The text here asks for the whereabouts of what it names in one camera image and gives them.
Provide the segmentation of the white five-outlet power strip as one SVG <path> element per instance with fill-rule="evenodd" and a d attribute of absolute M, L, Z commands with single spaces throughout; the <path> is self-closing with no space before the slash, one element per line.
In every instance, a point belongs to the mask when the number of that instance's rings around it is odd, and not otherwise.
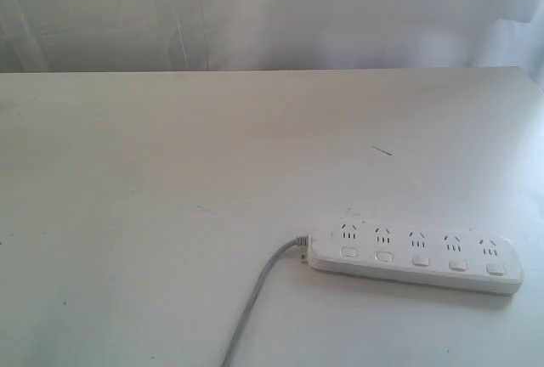
<path fill-rule="evenodd" d="M 373 223 L 314 220 L 307 261 L 320 271 L 511 296 L 524 282 L 513 245 L 500 236 Z"/>

